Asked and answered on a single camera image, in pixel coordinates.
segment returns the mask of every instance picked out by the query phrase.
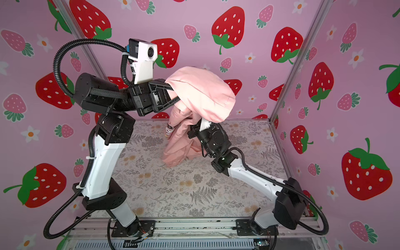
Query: pink wall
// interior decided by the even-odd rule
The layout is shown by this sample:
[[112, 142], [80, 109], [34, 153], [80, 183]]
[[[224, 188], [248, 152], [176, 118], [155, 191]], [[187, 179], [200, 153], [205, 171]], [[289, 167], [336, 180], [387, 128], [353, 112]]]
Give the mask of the pink wall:
[[[399, 68], [379, 67], [400, 63], [400, 16], [392, 16], [399, 7], [395, 0], [334, 2], [313, 43], [316, 54], [304, 61], [278, 114], [294, 177], [328, 218], [330, 249], [392, 249], [397, 237], [400, 104], [399, 87], [393, 89], [400, 77]], [[343, 41], [351, 42], [345, 52]], [[314, 142], [306, 151], [299, 125]]]
[[[122, 0], [91, 0], [89, 2], [95, 5], [100, 12], [91, 10], [92, 7], [88, 6], [88, 9], [85, 9], [82, 0], [70, 1], [71, 9], [76, 15], [78, 23], [88, 37], [92, 37], [96, 32], [90, 27], [90, 24], [92, 24], [92, 27], [99, 25], [102, 30], [111, 28], [111, 37], [108, 30], [107, 32], [100, 32], [99, 38], [107, 38], [107, 40], [123, 46], [128, 44], [130, 38], [139, 38], [149, 42], [164, 38], [172, 38], [176, 41], [172, 42], [174, 48], [179, 47], [179, 55], [176, 58], [171, 57], [173, 53], [169, 53], [168, 58], [166, 50], [159, 49], [162, 51], [163, 63], [167, 68], [161, 68], [158, 64], [155, 64], [154, 78], [166, 79], [183, 66], [203, 67], [205, 65], [223, 80], [239, 80], [242, 87], [237, 94], [236, 105], [229, 118], [243, 119], [253, 118], [260, 114], [270, 116], [276, 105], [276, 101], [269, 97], [270, 92], [275, 93], [274, 89], [284, 84], [292, 66], [287, 59], [283, 63], [275, 61], [284, 54], [281, 49], [284, 49], [284, 51], [291, 49], [293, 52], [300, 47], [301, 36], [306, 36], [320, 0], [306, 0], [305, 3], [303, 0], [271, 0], [267, 2], [263, 0], [153, 0], [150, 2], [139, 1], [148, 3], [148, 5], [140, 6], [137, 4], [138, 1], [132, 0], [125, 1], [127, 4], [124, 4]], [[224, 18], [219, 19], [222, 14], [234, 6], [238, 7], [233, 8], [227, 14], [229, 18], [227, 18], [227, 21], [224, 21]], [[266, 21], [266, 26], [260, 23], [261, 19], [257, 21], [259, 14], [262, 16], [261, 19]], [[212, 32], [217, 35], [218, 40], [218, 36], [224, 33], [224, 25], [230, 37], [227, 44], [218, 41], [224, 45], [220, 55], [221, 45], [215, 43]], [[286, 40], [285, 36], [285, 39], [281, 40], [281, 34], [279, 34], [281, 47], [278, 49], [275, 47], [274, 39], [278, 32], [285, 27], [294, 29], [293, 31], [290, 30], [292, 37]], [[198, 37], [194, 37], [197, 32], [200, 36], [199, 40]], [[295, 32], [299, 33], [298, 40], [294, 39], [296, 37]], [[93, 50], [107, 76], [120, 76], [121, 55], [118, 51], [100, 46], [93, 46]], [[231, 59], [232, 65], [228, 68], [228, 71], [222, 72], [220, 70], [221, 63], [226, 58]], [[259, 80], [261, 76], [267, 78], [267, 84], [266, 80]], [[249, 101], [252, 97], [256, 98], [253, 102]], [[262, 111], [260, 109], [260, 112], [257, 112], [259, 106], [265, 103], [268, 104], [267, 107], [261, 107]], [[132, 112], [132, 116], [138, 118], [135, 112]]]
[[[68, 30], [64, 23], [56, 25], [58, 31], [55, 30], [55, 24], [56, 18], [51, 14], [47, 1], [6, 1], [0, 9], [0, 30], [2, 30], [0, 99], [3, 105], [2, 112], [7, 114], [7, 116], [2, 115], [0, 119], [1, 190], [23, 184], [22, 187], [13, 188], [0, 195], [2, 202], [0, 214], [3, 225], [0, 234], [2, 249], [55, 250], [57, 248], [62, 238], [45, 239], [44, 225], [50, 216], [72, 196], [72, 184], [82, 177], [77, 178], [74, 175], [77, 159], [83, 159], [85, 167], [87, 163], [85, 156], [89, 152], [87, 147], [82, 149], [81, 143], [87, 141], [89, 132], [95, 125], [94, 114], [90, 114], [90, 125], [84, 124], [80, 107], [77, 104], [71, 106], [71, 100], [62, 93], [55, 80], [50, 83], [51, 78], [43, 79], [37, 84], [44, 76], [48, 74], [52, 76], [55, 53], [62, 45], [74, 39], [63, 29], [64, 27]], [[24, 56], [22, 49], [25, 54], [32, 50], [34, 54], [30, 57]], [[79, 56], [79, 62], [74, 60], [74, 64], [77, 69], [79, 69], [79, 64], [81, 65], [80, 72], [72, 66], [70, 54], [67, 54], [63, 60], [61, 70], [75, 83], [82, 72], [93, 74], [93, 69], [80, 48], [73, 51]], [[12, 93], [17, 95], [7, 99]], [[53, 101], [55, 105], [69, 107], [69, 109], [60, 109], [46, 103], [39, 98], [37, 93], [45, 100]], [[19, 117], [20, 120], [15, 119], [13, 122], [13, 116]], [[65, 133], [61, 134], [60, 138], [54, 132], [56, 126], [64, 124], [73, 129], [73, 134], [68, 138], [64, 138]], [[36, 174], [30, 172], [34, 167], [36, 167]], [[27, 172], [31, 175], [27, 174], [26, 180], [22, 182]], [[75, 208], [71, 205], [59, 216], [51, 233], [66, 228], [76, 216], [82, 215], [83, 211], [76, 209], [79, 207], [82, 209], [80, 200], [74, 204], [77, 204]]]

